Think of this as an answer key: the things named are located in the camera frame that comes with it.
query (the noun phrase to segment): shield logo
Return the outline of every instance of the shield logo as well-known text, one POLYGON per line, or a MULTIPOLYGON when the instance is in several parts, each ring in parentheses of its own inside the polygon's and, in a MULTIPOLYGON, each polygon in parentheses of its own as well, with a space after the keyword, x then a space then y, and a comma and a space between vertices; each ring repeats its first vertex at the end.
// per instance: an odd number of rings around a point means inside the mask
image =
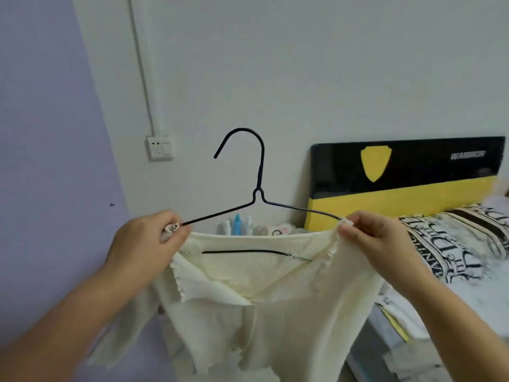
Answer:
POLYGON ((382 176, 389 163, 391 152, 388 146, 366 146, 364 150, 361 150, 362 166, 366 177, 371 182, 375 182, 382 176))

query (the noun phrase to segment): purple wall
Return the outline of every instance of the purple wall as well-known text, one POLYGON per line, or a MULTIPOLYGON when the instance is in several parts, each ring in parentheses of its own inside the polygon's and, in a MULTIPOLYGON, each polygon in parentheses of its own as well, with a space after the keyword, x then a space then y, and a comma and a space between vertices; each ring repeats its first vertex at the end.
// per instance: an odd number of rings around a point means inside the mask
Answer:
MULTIPOLYGON (((0 345, 96 270, 128 218, 71 0, 0 0, 0 345)), ((75 380, 168 380, 166 363, 152 321, 115 368, 75 380)))

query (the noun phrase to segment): electrical outlet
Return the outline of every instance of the electrical outlet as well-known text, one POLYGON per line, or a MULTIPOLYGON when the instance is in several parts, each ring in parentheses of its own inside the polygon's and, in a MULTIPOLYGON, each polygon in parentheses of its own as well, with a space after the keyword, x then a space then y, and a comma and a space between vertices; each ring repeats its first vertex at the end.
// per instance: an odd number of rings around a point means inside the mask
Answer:
POLYGON ((172 161, 173 142, 169 136, 148 136, 147 146, 151 161, 172 161))

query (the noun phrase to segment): hand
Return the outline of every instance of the hand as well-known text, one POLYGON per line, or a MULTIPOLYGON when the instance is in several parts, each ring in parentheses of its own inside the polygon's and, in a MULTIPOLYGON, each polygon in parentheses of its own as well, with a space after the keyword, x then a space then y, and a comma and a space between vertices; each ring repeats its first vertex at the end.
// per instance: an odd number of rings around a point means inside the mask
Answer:
POLYGON ((347 216, 338 233, 357 245, 377 272, 401 295, 408 295, 433 274, 423 262, 403 224, 396 218, 358 211, 347 216))
POLYGON ((191 233, 190 226, 180 227, 161 242, 164 227, 179 222, 170 210, 128 221, 115 234, 101 270, 120 282, 121 289, 136 294, 168 266, 191 233))

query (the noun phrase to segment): black and yellow headboard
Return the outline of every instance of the black and yellow headboard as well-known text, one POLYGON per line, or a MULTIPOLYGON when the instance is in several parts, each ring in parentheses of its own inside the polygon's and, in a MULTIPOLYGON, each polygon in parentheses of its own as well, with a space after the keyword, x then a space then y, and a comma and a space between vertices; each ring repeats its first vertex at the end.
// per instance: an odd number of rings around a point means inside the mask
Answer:
MULTIPOLYGON (((337 215, 433 214, 481 201, 495 181, 505 137, 317 144, 309 208, 337 215)), ((306 228, 336 221, 308 213, 306 228)))

